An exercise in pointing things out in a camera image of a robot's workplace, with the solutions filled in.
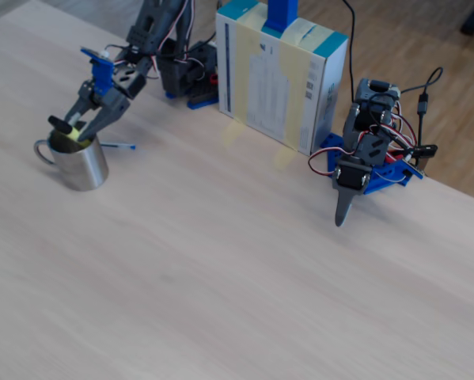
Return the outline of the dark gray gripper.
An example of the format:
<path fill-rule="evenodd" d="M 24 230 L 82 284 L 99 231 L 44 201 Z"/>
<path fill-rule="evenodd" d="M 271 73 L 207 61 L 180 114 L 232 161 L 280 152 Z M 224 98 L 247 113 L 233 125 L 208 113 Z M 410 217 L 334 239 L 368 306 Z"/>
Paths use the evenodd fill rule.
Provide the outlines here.
<path fill-rule="evenodd" d="M 115 87 L 111 87 L 105 95 L 100 95 L 94 80 L 84 81 L 78 95 L 79 98 L 64 120 L 68 124 L 75 124 L 87 112 L 94 118 L 80 130 L 79 142 L 91 139 L 99 131 L 115 123 L 131 105 L 129 99 Z"/>

